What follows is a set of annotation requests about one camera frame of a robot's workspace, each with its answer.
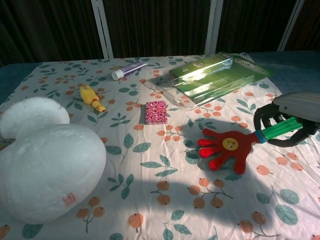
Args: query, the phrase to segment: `clear plastic package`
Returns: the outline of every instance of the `clear plastic package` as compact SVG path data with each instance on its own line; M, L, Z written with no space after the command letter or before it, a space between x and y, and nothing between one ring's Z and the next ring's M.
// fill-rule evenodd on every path
M148 86L161 91L169 102L190 111L272 72L240 56L220 52L164 71Z

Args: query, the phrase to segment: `bed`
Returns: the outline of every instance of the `bed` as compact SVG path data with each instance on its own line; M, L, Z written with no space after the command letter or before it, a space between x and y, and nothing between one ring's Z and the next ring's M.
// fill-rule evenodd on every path
M0 113L25 98L52 98L67 109L71 123L99 135L107 160L90 196L59 219L24 224L0 208L0 239L320 239L316 238L320 235L319 133L295 147L255 145L243 175L233 172L232 161L211 171L208 159L197 154L203 128L253 132L255 110L274 97L296 91L319 93L319 52L240 55L270 68L274 75L192 111L182 111L167 101L168 123L160 125L140 122L141 105L166 100L161 92L147 88L146 81L195 56L0 68ZM135 60L149 65L118 81L111 79L111 71ZM81 84L90 84L99 93L107 112L93 111L82 102ZM0 148L11 142L1 139Z

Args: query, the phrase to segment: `toothpaste tube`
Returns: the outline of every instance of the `toothpaste tube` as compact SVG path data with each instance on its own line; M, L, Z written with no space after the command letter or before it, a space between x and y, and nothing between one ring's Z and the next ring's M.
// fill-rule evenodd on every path
M121 69L117 69L111 73L113 80L117 81L120 78L123 78L129 74L134 73L136 70L148 65L145 61L136 61L127 66L124 66Z

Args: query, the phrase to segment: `red clapping hand toy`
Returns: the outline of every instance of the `red clapping hand toy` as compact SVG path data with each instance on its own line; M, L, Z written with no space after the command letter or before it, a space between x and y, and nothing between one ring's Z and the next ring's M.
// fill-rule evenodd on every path
M255 133L243 134L239 131L227 131L217 133L209 129L203 129L202 133L215 139L199 139L198 145L203 147L199 155L203 158L220 153L220 155L209 161L209 168L216 171L232 157L235 157L233 170L236 174L243 174L246 170L246 158L252 149L252 145L259 143Z

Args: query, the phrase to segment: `yellow rubber chicken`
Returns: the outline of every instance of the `yellow rubber chicken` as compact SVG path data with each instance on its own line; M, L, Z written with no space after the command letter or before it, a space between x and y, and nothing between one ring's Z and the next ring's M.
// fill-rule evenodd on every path
M100 113L106 111L106 107L99 102L99 97L96 95L95 91L88 85L80 86L80 95L86 104L91 105L93 108L97 109Z

